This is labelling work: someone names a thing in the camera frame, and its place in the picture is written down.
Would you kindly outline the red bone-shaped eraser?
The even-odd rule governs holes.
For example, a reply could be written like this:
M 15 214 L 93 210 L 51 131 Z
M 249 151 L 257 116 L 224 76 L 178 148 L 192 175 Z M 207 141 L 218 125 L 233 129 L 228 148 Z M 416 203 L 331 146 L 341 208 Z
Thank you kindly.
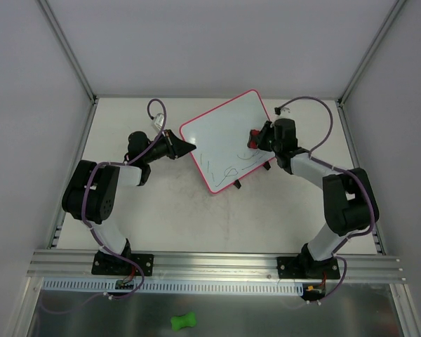
M 250 149 L 257 149 L 258 148 L 258 135 L 259 135 L 260 131 L 259 130 L 255 130 L 252 129 L 250 130 L 249 133 L 249 138 L 248 138 L 248 148 Z

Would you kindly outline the green bone-shaped eraser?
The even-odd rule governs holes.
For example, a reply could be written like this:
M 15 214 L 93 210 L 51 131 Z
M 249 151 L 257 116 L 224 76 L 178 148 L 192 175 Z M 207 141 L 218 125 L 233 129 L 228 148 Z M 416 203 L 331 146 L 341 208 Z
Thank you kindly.
M 188 312 L 181 316 L 171 317 L 171 328 L 173 331 L 179 331 L 185 328 L 195 327 L 197 324 L 196 314 L 194 312 Z

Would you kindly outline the right aluminium frame post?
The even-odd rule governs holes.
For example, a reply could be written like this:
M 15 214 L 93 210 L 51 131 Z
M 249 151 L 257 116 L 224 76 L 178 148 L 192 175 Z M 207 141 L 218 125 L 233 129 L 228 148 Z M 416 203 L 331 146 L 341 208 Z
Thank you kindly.
M 366 52 L 363 54 L 362 59 L 358 66 L 356 67 L 353 75 L 348 81 L 345 89 L 343 90 L 341 96 L 338 98 L 338 104 L 340 107 L 343 107 L 347 102 L 350 95 L 353 93 L 357 84 L 361 80 L 363 73 L 367 70 L 370 62 L 373 60 L 373 57 L 377 53 L 382 42 L 387 37 L 390 29 L 397 20 L 398 16 L 401 14 L 404 6 L 408 3 L 407 0 L 397 0 L 394 1 L 392 7 L 389 9 L 385 19 L 383 20 L 380 28 L 375 33 L 373 40 L 370 42 L 369 46 L 366 49 Z

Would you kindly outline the aluminium mounting rail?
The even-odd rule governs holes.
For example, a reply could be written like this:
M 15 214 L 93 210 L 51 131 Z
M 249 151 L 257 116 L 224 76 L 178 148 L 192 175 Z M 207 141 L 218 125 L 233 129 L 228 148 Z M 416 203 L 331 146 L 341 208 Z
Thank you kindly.
M 95 252 L 91 250 L 36 250 L 27 268 L 28 277 L 92 277 Z M 285 269 L 271 253 L 153 252 L 141 262 L 152 279 L 222 282 L 276 281 Z M 344 255 L 334 270 L 347 283 L 405 284 L 408 281 L 401 259 L 384 255 Z

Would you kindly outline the left aluminium frame post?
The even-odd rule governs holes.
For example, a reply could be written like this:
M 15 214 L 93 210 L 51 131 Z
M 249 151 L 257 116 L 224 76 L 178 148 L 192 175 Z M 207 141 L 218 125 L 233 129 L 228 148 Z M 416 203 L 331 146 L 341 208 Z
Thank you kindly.
M 80 63 L 71 47 L 71 44 L 68 42 L 67 37 L 64 33 L 63 28 L 59 20 L 56 17 L 52 6 L 50 5 L 49 1 L 47 0 L 36 0 L 36 4 L 40 8 L 42 14 L 44 15 L 48 26 L 50 27 L 51 31 L 53 32 L 55 39 L 60 45 L 62 52 L 64 53 L 69 66 L 72 68 L 76 78 L 78 79 L 81 87 L 86 94 L 87 98 L 90 102 L 95 103 L 97 96 L 94 93 L 86 75 L 80 66 Z

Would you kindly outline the black whiteboard foot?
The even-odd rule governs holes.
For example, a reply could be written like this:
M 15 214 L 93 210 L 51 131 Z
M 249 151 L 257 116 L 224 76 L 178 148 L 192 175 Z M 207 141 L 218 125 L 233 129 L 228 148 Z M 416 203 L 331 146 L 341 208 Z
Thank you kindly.
M 268 171 L 268 170 L 270 170 L 270 168 L 271 168 L 271 165 L 270 165 L 270 163 L 267 161 L 267 162 L 265 162 L 264 164 L 263 164 L 263 167 Z
M 240 180 L 239 180 L 239 179 L 236 179 L 236 180 L 234 181 L 233 185 L 234 185 L 234 186 L 235 186 L 238 190 L 240 190 L 240 189 L 241 189 L 241 182 L 240 182 Z

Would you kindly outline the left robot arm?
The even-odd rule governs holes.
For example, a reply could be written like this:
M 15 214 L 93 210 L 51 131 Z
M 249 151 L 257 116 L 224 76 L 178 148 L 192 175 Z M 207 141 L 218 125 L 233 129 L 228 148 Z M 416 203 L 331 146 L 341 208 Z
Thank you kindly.
M 131 245 L 110 218 L 116 192 L 120 187 L 141 187 L 151 174 L 150 164 L 167 157 L 175 160 L 196 149 L 196 145 L 179 139 L 171 130 L 160 132 L 150 140 L 146 133 L 135 131 L 128 137 L 127 153 L 122 163 L 81 160 L 62 197 L 62 209 L 81 221 L 108 257 L 108 266 L 118 274 L 132 267 Z

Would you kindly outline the red-framed small whiteboard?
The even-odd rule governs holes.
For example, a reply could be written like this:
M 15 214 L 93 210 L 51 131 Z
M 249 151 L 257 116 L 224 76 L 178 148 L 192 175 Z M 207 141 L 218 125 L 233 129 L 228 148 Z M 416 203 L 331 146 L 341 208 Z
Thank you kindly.
M 248 147 L 249 133 L 269 115 L 252 89 L 183 123 L 182 139 L 196 146 L 192 158 L 208 190 L 217 194 L 274 158 L 271 152 Z

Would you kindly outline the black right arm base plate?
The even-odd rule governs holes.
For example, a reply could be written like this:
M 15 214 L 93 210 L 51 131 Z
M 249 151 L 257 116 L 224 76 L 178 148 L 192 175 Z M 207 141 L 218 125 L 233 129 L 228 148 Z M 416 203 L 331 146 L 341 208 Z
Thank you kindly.
M 279 279 L 326 279 L 340 278 L 338 262 L 335 258 L 323 261 L 301 261 L 298 256 L 276 258 Z

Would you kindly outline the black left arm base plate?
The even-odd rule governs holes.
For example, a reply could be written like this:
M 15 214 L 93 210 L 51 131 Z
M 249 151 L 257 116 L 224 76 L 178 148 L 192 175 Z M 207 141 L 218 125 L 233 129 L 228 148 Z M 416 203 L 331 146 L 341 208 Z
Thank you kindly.
M 147 253 L 131 253 L 129 260 L 138 264 L 146 277 L 152 276 L 154 267 L 154 255 Z M 98 251 L 94 255 L 91 268 L 92 275 L 104 276 L 129 276 L 133 270 L 133 265 L 122 261 L 115 256 Z

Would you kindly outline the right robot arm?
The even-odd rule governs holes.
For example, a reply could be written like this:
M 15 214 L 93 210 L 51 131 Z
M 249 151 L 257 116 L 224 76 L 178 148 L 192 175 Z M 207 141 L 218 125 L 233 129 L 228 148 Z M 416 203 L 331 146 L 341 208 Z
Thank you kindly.
M 330 165 L 300 147 L 292 119 L 267 121 L 259 131 L 250 131 L 248 147 L 274 153 L 281 169 L 323 192 L 325 224 L 292 265 L 305 276 L 317 277 L 349 239 L 373 231 L 379 209 L 366 171 Z

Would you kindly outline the aluminium frame post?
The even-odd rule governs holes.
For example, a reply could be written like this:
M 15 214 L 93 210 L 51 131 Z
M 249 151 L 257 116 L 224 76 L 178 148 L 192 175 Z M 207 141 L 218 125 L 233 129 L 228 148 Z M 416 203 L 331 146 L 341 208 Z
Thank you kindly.
M 397 0 L 394 1 L 392 7 L 389 9 L 385 19 L 383 20 L 380 28 L 375 33 L 373 40 L 370 42 L 369 46 L 366 49 L 366 52 L 363 54 L 362 59 L 358 66 L 356 67 L 353 75 L 348 81 L 345 89 L 343 90 L 341 96 L 338 98 L 338 104 L 340 107 L 343 107 L 347 102 L 350 95 L 353 93 L 357 84 L 361 80 L 363 73 L 367 70 L 370 62 L 373 60 L 373 57 L 377 53 L 382 42 L 387 37 L 390 29 L 397 20 L 398 16 L 401 14 L 404 6 L 408 3 L 407 0 Z
M 87 98 L 90 102 L 95 103 L 97 96 L 94 93 L 86 75 L 80 66 L 80 63 L 71 47 L 71 44 L 68 42 L 67 37 L 64 33 L 63 28 L 59 20 L 56 17 L 52 6 L 50 5 L 49 1 L 47 0 L 36 0 L 36 4 L 40 8 L 42 14 L 44 15 L 48 26 L 50 27 L 51 31 L 53 32 L 55 39 L 60 45 L 62 52 L 64 53 L 69 66 L 72 68 L 76 78 L 78 79 L 81 87 L 86 94 Z

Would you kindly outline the black right whiteboard foot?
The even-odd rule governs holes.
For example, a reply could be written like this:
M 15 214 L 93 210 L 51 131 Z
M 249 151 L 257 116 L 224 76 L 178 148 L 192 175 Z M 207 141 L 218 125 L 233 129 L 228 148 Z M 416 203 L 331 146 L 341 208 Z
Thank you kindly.
M 263 167 L 268 171 L 268 170 L 270 170 L 270 168 L 271 168 L 271 165 L 270 165 L 270 163 L 267 161 L 267 162 L 265 162 L 264 164 L 263 164 Z

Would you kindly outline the black left whiteboard foot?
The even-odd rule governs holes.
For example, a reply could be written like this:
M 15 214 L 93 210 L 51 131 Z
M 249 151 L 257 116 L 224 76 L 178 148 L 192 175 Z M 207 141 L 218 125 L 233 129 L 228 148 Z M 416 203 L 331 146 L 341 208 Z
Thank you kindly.
M 240 182 L 240 180 L 239 180 L 239 179 L 236 179 L 236 180 L 234 181 L 233 185 L 234 185 L 234 186 L 235 186 L 238 190 L 240 190 L 240 189 L 241 189 L 241 182 Z

